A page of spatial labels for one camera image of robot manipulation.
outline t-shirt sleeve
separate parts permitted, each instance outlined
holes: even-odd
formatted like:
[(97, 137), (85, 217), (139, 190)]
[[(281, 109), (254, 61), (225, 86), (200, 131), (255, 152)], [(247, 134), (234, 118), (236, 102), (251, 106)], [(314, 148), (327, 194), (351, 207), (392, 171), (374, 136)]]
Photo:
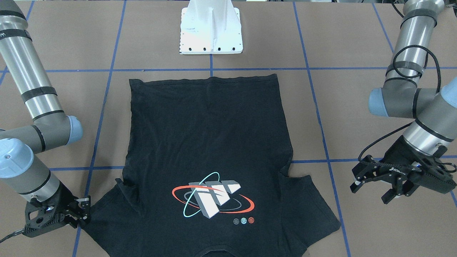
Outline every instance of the t-shirt sleeve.
[(140, 256), (144, 235), (136, 186), (116, 179), (115, 185), (91, 209), (91, 220), (81, 227), (111, 257)]
[(291, 256), (340, 228), (340, 222), (314, 186), (310, 176), (279, 174), (282, 193), (282, 228)]

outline bolt hole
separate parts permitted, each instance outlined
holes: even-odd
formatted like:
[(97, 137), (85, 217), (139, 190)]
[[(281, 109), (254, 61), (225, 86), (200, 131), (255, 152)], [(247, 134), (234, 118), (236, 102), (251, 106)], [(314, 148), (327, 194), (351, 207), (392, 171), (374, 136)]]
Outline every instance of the bolt hole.
[(29, 220), (32, 220), (34, 218), (36, 218), (38, 216), (38, 211), (34, 211), (34, 212), (31, 212), (29, 213)]

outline blue tape line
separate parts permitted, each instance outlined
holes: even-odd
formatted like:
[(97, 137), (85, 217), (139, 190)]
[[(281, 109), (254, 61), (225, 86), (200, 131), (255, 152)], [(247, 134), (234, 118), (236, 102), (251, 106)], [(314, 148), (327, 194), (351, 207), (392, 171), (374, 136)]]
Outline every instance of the blue tape line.
[(213, 54), (209, 54), (209, 76), (213, 76)]
[(335, 185), (335, 180), (333, 178), (332, 166), (331, 166), (330, 161), (329, 161), (330, 160), (329, 152), (327, 150), (327, 144), (325, 142), (324, 128), (322, 126), (322, 122), (321, 122), (321, 119), (320, 119), (319, 107), (317, 105), (316, 94), (314, 92), (314, 86), (313, 86), (313, 80), (311, 78), (311, 71), (309, 70), (308, 58), (306, 56), (306, 48), (305, 48), (305, 44), (304, 44), (304, 41), (303, 41), (302, 30), (301, 30), (301, 27), (300, 27), (300, 21), (298, 19), (297, 7), (295, 5), (295, 2), (293, 2), (292, 4), (293, 4), (293, 10), (295, 12), (295, 20), (297, 21), (298, 33), (300, 35), (300, 41), (302, 43), (303, 56), (305, 58), (305, 64), (306, 64), (306, 68), (307, 68), (307, 72), (308, 72), (309, 84), (311, 86), (311, 92), (312, 92), (312, 95), (313, 95), (313, 101), (314, 101), (314, 105), (316, 107), (316, 115), (317, 115), (317, 119), (318, 119), (318, 122), (319, 122), (320, 131), (321, 131), (321, 134), (322, 134), (322, 143), (324, 144), (325, 158), (327, 160), (327, 165), (329, 167), (330, 179), (332, 181), (332, 187), (333, 187), (333, 193), (335, 195), (336, 207), (338, 208), (338, 215), (340, 217), (341, 229), (343, 231), (343, 237), (344, 237), (344, 241), (345, 241), (346, 252), (347, 252), (347, 256), (351, 257), (351, 250), (349, 248), (349, 242), (347, 240), (346, 228), (344, 226), (344, 220), (343, 220), (343, 214), (341, 212), (340, 201), (338, 199), (338, 192), (336, 191), (336, 185)]
[[(103, 123), (103, 113), (105, 111), (106, 98), (108, 96), (108, 91), (110, 89), (110, 83), (111, 83), (111, 77), (112, 77), (113, 68), (114, 68), (114, 62), (116, 61), (116, 51), (117, 51), (117, 46), (119, 44), (119, 38), (121, 36), (122, 22), (124, 20), (124, 13), (125, 13), (126, 5), (127, 5), (127, 1), (124, 1), (123, 5), (122, 5), (121, 20), (119, 21), (119, 28), (117, 29), (117, 36), (116, 36), (116, 43), (114, 45), (113, 58), (111, 60), (110, 74), (108, 75), (108, 82), (106, 83), (105, 96), (103, 97), (103, 104), (101, 106), (101, 113), (100, 113), (100, 120), (98, 122), (97, 136), (96, 136), (95, 143), (94, 143), (94, 154), (92, 155), (92, 160), (90, 161), (90, 169), (89, 169), (89, 174), (87, 175), (87, 183), (86, 183), (86, 188), (85, 188), (84, 195), (88, 195), (89, 194), (90, 181), (92, 179), (92, 172), (93, 172), (93, 167), (94, 167), (94, 163), (95, 163), (95, 157), (96, 157), (96, 154), (97, 154), (98, 141), (100, 139), (101, 125)], [(78, 244), (79, 244), (79, 238), (80, 238), (80, 231), (81, 231), (81, 229), (78, 228), (78, 233), (76, 234), (76, 239), (75, 239), (75, 242), (74, 242), (73, 256), (72, 257), (76, 257), (76, 252), (78, 250)]]
[(381, 21), (381, 17), (379, 16), (379, 13), (377, 12), (377, 9), (376, 9), (376, 6), (374, 5), (374, 3), (372, 3), (372, 6), (376, 13), (377, 19), (379, 20), (379, 24), (381, 24), (381, 28), (383, 28), (384, 35), (386, 36), (387, 42), (389, 43), (389, 46), (390, 46), (390, 50), (392, 50), (392, 53), (393, 53), (392, 43), (390, 42), (389, 36), (387, 35), (386, 29), (384, 28), (384, 24)]
[(90, 167), (58, 167), (49, 168), (50, 171), (87, 171)]
[(231, 71), (231, 70), (306, 70), (307, 68), (214, 68), (217, 71)]
[(329, 162), (349, 162), (349, 161), (359, 161), (356, 159), (330, 159)]
[(108, 72), (109, 69), (101, 70), (46, 70), (46, 72)]
[(452, 196), (452, 199), (454, 200), (454, 204), (455, 204), (456, 207), (457, 207), (457, 198), (456, 198), (456, 195), (454, 194), (453, 191), (451, 191), (451, 196)]
[(113, 69), (114, 72), (118, 71), (209, 71), (210, 68), (194, 68), (194, 69)]
[(387, 67), (316, 67), (310, 70), (386, 70)]
[(98, 166), (94, 167), (94, 170), (121, 170), (124, 166)]
[[(233, 70), (385, 70), (387, 67), (273, 67), (273, 68), (188, 68), (188, 69), (113, 69), (113, 72), (133, 72), (133, 71), (233, 71)], [(442, 70), (457, 70), (457, 67), (440, 67)], [(111, 69), (79, 69), (79, 70), (46, 70), (46, 72), (109, 72)], [(4, 73), (10, 73), (5, 67)]]
[(327, 160), (295, 160), (292, 163), (323, 163), (327, 162)]
[(81, 227), (78, 227), (78, 231), (76, 231), (76, 239), (74, 240), (72, 257), (76, 257), (76, 253), (78, 251), (78, 245), (80, 243), (80, 235), (81, 235)]
[(5, 75), (6, 75), (6, 73), (7, 73), (7, 72), (6, 72), (7, 70), (8, 70), (8, 67), (5, 66), (5, 68), (4, 68), (3, 71), (2, 71), (2, 75), (1, 75), (1, 77), (0, 77), (0, 86), (1, 86), (1, 84), (3, 83), (3, 79), (5, 79)]
[(35, 4), (35, 1), (32, 1), (32, 3), (30, 4), (30, 7), (29, 7), (29, 11), (26, 16), (26, 20), (28, 20), (30, 18), (30, 14), (32, 13), (32, 8), (33, 8), (34, 4)]

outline printed logo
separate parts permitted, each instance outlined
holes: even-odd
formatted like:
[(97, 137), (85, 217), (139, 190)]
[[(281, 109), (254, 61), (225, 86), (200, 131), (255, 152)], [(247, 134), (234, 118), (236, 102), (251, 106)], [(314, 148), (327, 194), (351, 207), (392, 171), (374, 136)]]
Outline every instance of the printed logo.
[[(205, 182), (210, 176), (217, 175), (217, 181), (208, 181)], [(190, 191), (186, 192), (182, 195), (182, 198), (185, 200), (181, 200), (176, 194), (178, 190), (181, 189), (191, 189)], [(202, 212), (203, 216), (207, 217), (208, 219), (212, 218), (217, 213), (229, 213), (229, 214), (236, 214), (236, 213), (247, 213), (254, 209), (254, 202), (247, 198), (242, 194), (238, 194), (237, 196), (241, 196), (241, 201), (239, 201), (236, 197), (231, 198), (229, 194), (233, 195), (236, 191), (241, 189), (241, 186), (235, 180), (220, 180), (220, 175), (217, 172), (213, 172), (202, 179), (200, 182), (192, 182), (189, 183), (188, 186), (179, 186), (175, 187), (171, 192), (172, 195), (176, 198), (176, 200), (184, 203), (184, 209), (182, 214), (186, 218), (190, 218), (196, 215), (199, 212)], [(249, 207), (243, 210), (243, 204), (249, 204)], [(191, 215), (186, 214), (186, 210), (188, 206), (192, 206), (198, 211), (194, 212)], [(224, 209), (220, 209), (218, 206), (224, 205)], [(246, 223), (246, 218), (241, 219), (241, 223)], [(233, 222), (237, 225), (236, 221), (239, 223), (238, 219), (234, 219)]]
[(395, 171), (395, 172), (398, 172), (398, 173), (403, 174), (403, 175), (406, 176), (406, 173), (404, 173), (404, 172), (402, 172), (402, 171), (399, 171), (399, 170), (395, 169), (394, 167), (390, 168), (389, 171)]

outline grid line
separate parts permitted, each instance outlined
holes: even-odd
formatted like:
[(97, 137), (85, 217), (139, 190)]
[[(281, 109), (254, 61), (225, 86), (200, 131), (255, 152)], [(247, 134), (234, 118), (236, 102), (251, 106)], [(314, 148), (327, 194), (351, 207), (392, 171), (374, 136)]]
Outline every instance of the grid line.
[(379, 21), (379, 24), (381, 24), (381, 28), (383, 28), (383, 32), (384, 32), (384, 35), (386, 36), (387, 42), (389, 43), (390, 50), (393, 53), (393, 46), (392, 46), (392, 43), (390, 42), (389, 36), (387, 35), (386, 29), (384, 28), (384, 24), (383, 24), (383, 22), (381, 20), (381, 17), (379, 16), (379, 13), (377, 12), (377, 9), (376, 9), (376, 6), (374, 5), (374, 3), (372, 3), (372, 6), (373, 6), (373, 9), (374, 9), (374, 12), (376, 13), (376, 16), (377, 16), (377, 19)]
[(210, 77), (213, 76), (213, 71), (214, 71), (214, 68), (213, 68), (213, 54), (209, 54), (209, 76)]
[[(183, 69), (169, 69), (169, 68), (156, 68), (156, 69), (113, 69), (113, 72), (135, 72), (135, 71), (235, 71), (235, 70), (386, 70), (387, 67), (270, 67), (270, 68), (183, 68)], [(436, 67), (426, 67), (426, 69), (436, 69)], [(441, 70), (457, 70), (457, 67), (440, 67)], [(76, 69), (76, 70), (46, 70), (48, 73), (59, 72), (109, 72), (111, 69)], [(3, 73), (10, 73), (5, 67)]]
[(303, 41), (303, 35), (302, 35), (301, 27), (300, 27), (300, 21), (298, 19), (297, 7), (295, 5), (295, 2), (293, 2), (292, 4), (293, 4), (293, 10), (294, 10), (294, 13), (295, 13), (295, 20), (297, 21), (298, 34), (300, 35), (300, 41), (301, 41), (301, 44), (302, 44), (303, 56), (305, 58), (305, 64), (306, 64), (306, 68), (307, 68), (307, 72), (308, 72), (309, 84), (311, 86), (311, 92), (312, 92), (312, 95), (313, 95), (314, 105), (315, 105), (315, 108), (316, 108), (316, 115), (317, 115), (317, 119), (318, 119), (318, 122), (319, 122), (320, 131), (321, 131), (321, 134), (322, 134), (322, 143), (324, 145), (325, 158), (326, 158), (327, 166), (329, 168), (330, 179), (331, 179), (332, 187), (333, 187), (333, 193), (335, 195), (336, 207), (338, 209), (338, 215), (340, 217), (341, 229), (343, 231), (343, 238), (344, 238), (344, 241), (345, 241), (346, 252), (347, 252), (347, 256), (351, 257), (351, 250), (349, 248), (349, 242), (347, 240), (346, 228), (344, 226), (343, 214), (342, 214), (341, 207), (340, 207), (340, 200), (338, 199), (338, 192), (336, 190), (335, 179), (333, 177), (332, 165), (329, 162), (330, 158), (329, 158), (329, 152), (327, 150), (327, 144), (325, 142), (324, 128), (322, 126), (322, 122), (321, 122), (321, 119), (320, 119), (319, 107), (318, 107), (318, 104), (317, 104), (316, 94), (314, 92), (313, 79), (311, 78), (311, 71), (309, 69), (308, 58), (306, 56), (306, 48), (305, 48), (305, 44), (304, 44), (304, 41)]
[[(456, 159), (457, 155), (444, 155), (440, 159)], [(357, 158), (352, 159), (316, 159), (316, 160), (293, 160), (292, 163), (295, 164), (304, 164), (304, 163), (326, 163), (326, 162), (354, 162), (358, 161)], [(50, 168), (51, 171), (87, 171), (91, 167), (55, 167)], [(92, 170), (121, 170), (124, 166), (93, 166)]]
[(456, 198), (456, 195), (454, 194), (453, 191), (451, 191), (451, 196), (452, 196), (452, 199), (454, 200), (454, 204), (455, 204), (456, 207), (457, 207), (457, 198)]
[[(113, 69), (114, 69), (114, 63), (116, 61), (116, 51), (117, 51), (117, 46), (119, 44), (119, 38), (121, 36), (122, 22), (123, 22), (123, 19), (124, 19), (124, 13), (125, 13), (126, 5), (127, 5), (127, 1), (124, 0), (124, 3), (122, 5), (121, 19), (119, 21), (119, 28), (117, 29), (116, 43), (114, 44), (113, 57), (112, 57), (111, 66), (110, 66), (110, 74), (108, 75), (108, 81), (106, 83), (105, 95), (103, 97), (103, 104), (101, 106), (101, 113), (100, 113), (100, 120), (99, 120), (99, 123), (98, 123), (97, 136), (95, 138), (95, 143), (94, 143), (94, 153), (92, 155), (92, 160), (90, 161), (89, 174), (87, 175), (87, 183), (86, 183), (84, 195), (88, 195), (89, 194), (90, 181), (91, 181), (91, 178), (92, 178), (93, 167), (94, 167), (94, 164), (95, 164), (95, 157), (96, 157), (96, 154), (97, 154), (98, 142), (99, 142), (99, 139), (100, 139), (101, 126), (103, 124), (103, 115), (104, 115), (104, 111), (105, 111), (105, 105), (106, 105), (106, 100), (107, 100), (107, 97), (108, 97), (108, 92), (109, 92), (109, 89), (110, 89), (111, 77), (112, 77)], [(75, 241), (74, 241), (73, 257), (76, 257), (76, 253), (78, 251), (80, 234), (81, 234), (81, 227), (78, 227), (78, 231), (76, 232), (76, 238), (75, 238)]]

